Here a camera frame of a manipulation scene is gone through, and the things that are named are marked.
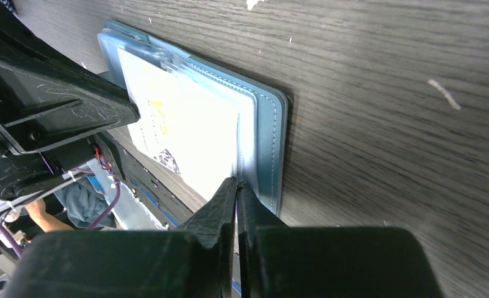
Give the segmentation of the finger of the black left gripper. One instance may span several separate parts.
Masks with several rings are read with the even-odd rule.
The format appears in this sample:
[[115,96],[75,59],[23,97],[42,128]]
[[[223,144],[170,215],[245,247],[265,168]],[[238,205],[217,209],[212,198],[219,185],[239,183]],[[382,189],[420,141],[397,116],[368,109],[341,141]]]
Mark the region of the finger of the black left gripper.
[[138,118],[126,90],[62,55],[0,3],[0,142],[11,152],[52,150]]

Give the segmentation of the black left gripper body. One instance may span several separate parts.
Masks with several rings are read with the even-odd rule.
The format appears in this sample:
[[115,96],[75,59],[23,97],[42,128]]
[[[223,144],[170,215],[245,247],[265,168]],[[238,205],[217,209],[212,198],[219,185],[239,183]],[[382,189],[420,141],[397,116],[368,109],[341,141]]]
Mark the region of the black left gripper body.
[[0,140],[0,200],[13,200],[59,185],[63,174],[96,157],[94,137],[110,128],[101,125],[87,137],[24,155],[13,154]]

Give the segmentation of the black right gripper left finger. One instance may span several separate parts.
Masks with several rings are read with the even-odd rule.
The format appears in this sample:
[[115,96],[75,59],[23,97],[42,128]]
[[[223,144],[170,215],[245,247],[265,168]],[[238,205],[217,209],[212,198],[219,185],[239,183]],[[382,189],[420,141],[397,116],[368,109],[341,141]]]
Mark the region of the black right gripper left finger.
[[172,230],[50,232],[33,240],[5,297],[230,297],[235,178]]

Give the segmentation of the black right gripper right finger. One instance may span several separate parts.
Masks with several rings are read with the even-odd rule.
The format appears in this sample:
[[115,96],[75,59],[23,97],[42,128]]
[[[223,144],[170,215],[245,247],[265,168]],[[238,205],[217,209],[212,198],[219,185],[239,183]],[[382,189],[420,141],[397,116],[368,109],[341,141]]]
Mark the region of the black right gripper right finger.
[[290,227],[236,193],[243,297],[442,297],[419,241],[396,227]]

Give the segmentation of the blue card holder wallet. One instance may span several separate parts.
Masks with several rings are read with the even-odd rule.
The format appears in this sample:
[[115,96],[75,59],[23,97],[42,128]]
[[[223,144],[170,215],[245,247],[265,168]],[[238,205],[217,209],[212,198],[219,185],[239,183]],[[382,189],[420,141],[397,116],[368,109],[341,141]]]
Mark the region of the blue card holder wallet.
[[228,177],[246,181],[280,212],[289,103],[281,91],[108,20],[97,36],[113,83],[140,118],[135,148],[205,201]]

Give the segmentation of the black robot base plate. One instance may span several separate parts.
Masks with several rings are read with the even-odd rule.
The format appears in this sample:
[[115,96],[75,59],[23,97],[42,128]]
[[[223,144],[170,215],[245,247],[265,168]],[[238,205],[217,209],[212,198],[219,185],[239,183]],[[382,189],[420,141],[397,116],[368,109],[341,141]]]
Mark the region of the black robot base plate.
[[109,133],[96,137],[102,157],[117,177],[129,188],[137,203],[163,227],[180,226],[190,216],[190,210],[150,170],[127,151]]

